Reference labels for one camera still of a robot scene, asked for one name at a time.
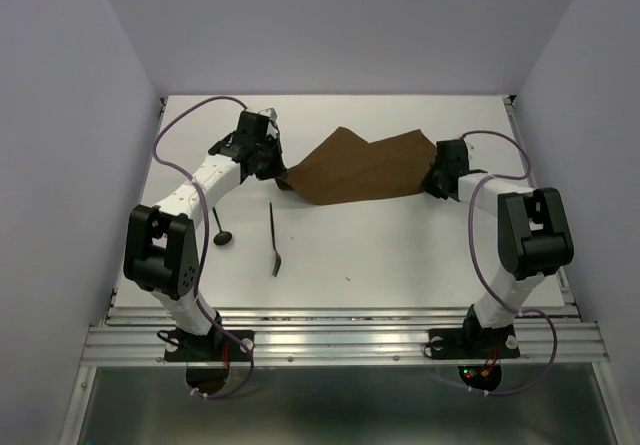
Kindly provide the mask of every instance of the metal frame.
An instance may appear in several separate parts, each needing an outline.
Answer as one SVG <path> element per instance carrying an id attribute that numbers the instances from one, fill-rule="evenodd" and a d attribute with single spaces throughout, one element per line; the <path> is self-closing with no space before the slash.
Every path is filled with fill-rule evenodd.
<path id="1" fill-rule="evenodd" d="M 432 326 L 459 327 L 461 320 L 439 317 L 389 315 L 385 311 L 366 316 L 315 317 L 293 310 L 277 321 L 260 311 L 247 310 L 248 318 L 224 320 L 228 330 L 250 328 L 255 332 L 255 364 L 287 366 L 432 366 L 471 364 L 438 361 L 423 354 Z M 608 356 L 598 326 L 575 319 L 556 319 L 559 363 L 606 362 Z M 93 367 L 178 366 L 163 360 L 164 344 L 153 327 L 93 327 L 89 330 L 81 364 Z M 516 321 L 522 357 L 514 364 L 546 363 L 552 336 L 541 319 Z M 221 363 L 190 363 L 190 366 L 222 366 Z"/>
<path id="2" fill-rule="evenodd" d="M 563 307 L 546 308 L 545 312 L 552 317 L 573 319 L 580 321 L 580 314 L 576 307 L 573 294 L 568 287 L 561 288 Z M 220 313 L 225 317 L 225 323 L 230 326 L 253 327 L 255 321 L 264 325 L 265 321 L 279 322 L 288 320 L 404 320 L 421 318 L 428 325 L 442 325 L 445 323 L 460 323 L 466 316 L 468 308 L 394 308 L 394 309 L 239 309 L 221 308 Z M 174 322 L 162 307 L 112 307 L 109 309 L 105 324 L 109 326 L 173 326 Z"/>
<path id="3" fill-rule="evenodd" d="M 610 363 L 594 363 L 593 371 L 598 381 L 598 388 L 609 416 L 611 428 L 620 445 L 634 445 L 636 440 L 622 403 L 622 396 L 613 376 Z"/>
<path id="4" fill-rule="evenodd" d="M 89 406 L 95 376 L 95 367 L 80 366 L 78 375 L 76 376 L 76 382 L 73 386 L 62 433 L 60 434 L 60 440 L 58 442 L 60 445 L 75 445 L 78 443 L 84 417 L 86 416 Z"/>

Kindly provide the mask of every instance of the black mounting plate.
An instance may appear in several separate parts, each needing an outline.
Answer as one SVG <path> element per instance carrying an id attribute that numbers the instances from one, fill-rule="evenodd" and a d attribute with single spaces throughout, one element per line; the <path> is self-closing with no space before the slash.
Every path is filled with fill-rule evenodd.
<path id="1" fill-rule="evenodd" d="M 233 335 L 239 340 L 248 338 L 255 344 L 255 332 L 253 330 L 227 330 L 228 333 Z M 179 340 L 180 331 L 172 330 L 167 333 L 167 338 Z M 170 363 L 185 363 L 185 362 L 222 362 L 222 353 L 224 346 L 229 345 L 229 362 L 245 362 L 248 363 L 251 360 L 249 355 L 240 348 L 235 342 L 222 335 L 222 341 L 220 346 L 216 347 L 180 347 L 174 352 L 169 352 L 165 348 L 164 361 Z"/>
<path id="2" fill-rule="evenodd" d="M 507 335 L 516 336 L 513 325 L 505 328 Z M 428 330 L 430 344 L 425 348 L 425 356 L 434 360 L 484 360 L 494 348 L 498 349 L 500 360 L 520 358 L 520 349 L 507 348 L 504 341 L 496 341 L 487 347 L 470 348 L 465 344 L 461 328 L 432 328 Z"/>

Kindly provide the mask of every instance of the brown cloth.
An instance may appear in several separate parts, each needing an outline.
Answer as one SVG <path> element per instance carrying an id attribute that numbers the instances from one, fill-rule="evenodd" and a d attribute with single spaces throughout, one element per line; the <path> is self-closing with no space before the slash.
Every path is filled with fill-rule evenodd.
<path id="1" fill-rule="evenodd" d="M 315 205 L 420 193 L 436 146 L 420 130 L 369 143 L 340 127 L 276 182 Z"/>

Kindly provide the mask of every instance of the screw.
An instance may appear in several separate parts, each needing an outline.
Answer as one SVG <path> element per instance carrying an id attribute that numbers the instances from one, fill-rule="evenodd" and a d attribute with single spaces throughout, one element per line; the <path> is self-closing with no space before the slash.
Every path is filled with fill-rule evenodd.
<path id="1" fill-rule="evenodd" d="M 245 347 L 249 349 L 249 351 L 253 350 L 253 341 L 250 338 L 243 338 L 242 343 L 244 343 Z"/>
<path id="2" fill-rule="evenodd" d="M 513 335 L 509 335 L 504 344 L 509 350 L 515 350 L 518 348 L 518 339 Z"/>
<path id="3" fill-rule="evenodd" d="M 431 348 L 433 348 L 434 350 L 440 351 L 444 348 L 442 346 L 442 337 L 438 337 L 438 336 L 432 337 L 430 340 L 430 343 L 431 343 Z"/>

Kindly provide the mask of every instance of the glass panel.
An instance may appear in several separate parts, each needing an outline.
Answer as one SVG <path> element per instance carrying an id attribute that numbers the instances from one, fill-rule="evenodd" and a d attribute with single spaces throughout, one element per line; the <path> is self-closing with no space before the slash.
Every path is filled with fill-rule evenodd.
<path id="1" fill-rule="evenodd" d="M 540 367 L 503 370 L 506 390 Z M 435 371 L 256 370 L 237 397 L 216 402 L 189 396 L 183 369 L 104 368 L 79 443 L 615 443 L 589 364 L 557 365 L 539 387 L 510 398 L 470 395 L 435 380 Z M 454 367 L 440 373 L 458 380 Z"/>

